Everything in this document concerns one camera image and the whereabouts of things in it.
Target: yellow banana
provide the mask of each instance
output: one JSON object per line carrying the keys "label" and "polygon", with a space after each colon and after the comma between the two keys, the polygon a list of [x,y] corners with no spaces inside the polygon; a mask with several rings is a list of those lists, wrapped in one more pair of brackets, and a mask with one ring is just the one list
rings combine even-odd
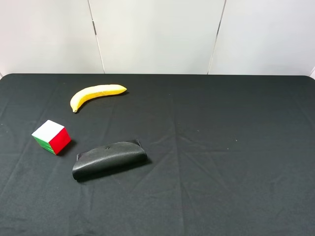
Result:
{"label": "yellow banana", "polygon": [[116,95],[125,92],[127,89],[121,85],[98,85],[94,87],[88,87],[81,91],[78,91],[71,99],[70,106],[73,112],[77,112],[78,109],[86,101],[108,95]]}

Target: black tablecloth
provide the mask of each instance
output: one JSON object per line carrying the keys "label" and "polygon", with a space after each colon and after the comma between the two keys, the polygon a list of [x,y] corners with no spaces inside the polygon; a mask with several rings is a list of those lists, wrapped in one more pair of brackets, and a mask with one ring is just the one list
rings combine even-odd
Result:
{"label": "black tablecloth", "polygon": [[[99,84],[128,93],[70,99]],[[73,142],[31,136],[46,120]],[[151,164],[85,182],[76,154],[138,139]],[[315,235],[315,81],[26,75],[0,80],[1,236]]]}

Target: leather case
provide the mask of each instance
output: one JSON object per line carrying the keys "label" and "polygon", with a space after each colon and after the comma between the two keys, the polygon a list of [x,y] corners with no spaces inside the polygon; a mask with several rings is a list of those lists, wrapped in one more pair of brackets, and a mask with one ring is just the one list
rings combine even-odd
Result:
{"label": "leather case", "polygon": [[79,180],[96,173],[147,161],[148,157],[138,140],[119,142],[78,154],[72,175]]}

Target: cube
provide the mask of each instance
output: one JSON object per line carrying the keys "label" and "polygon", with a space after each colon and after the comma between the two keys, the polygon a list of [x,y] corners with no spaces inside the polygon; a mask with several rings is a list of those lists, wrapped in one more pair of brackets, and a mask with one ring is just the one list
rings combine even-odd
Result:
{"label": "cube", "polygon": [[65,127],[51,120],[42,124],[32,136],[39,145],[55,155],[71,141]]}

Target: table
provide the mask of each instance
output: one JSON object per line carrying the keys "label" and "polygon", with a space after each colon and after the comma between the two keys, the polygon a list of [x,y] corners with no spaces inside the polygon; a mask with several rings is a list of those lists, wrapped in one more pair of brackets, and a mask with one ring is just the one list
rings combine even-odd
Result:
{"label": "table", "polygon": [[[99,84],[128,93],[71,97]],[[31,137],[46,120],[59,156]],[[77,182],[76,154],[139,139],[151,163]],[[0,235],[315,233],[315,81],[305,76],[11,74],[0,80]]]}

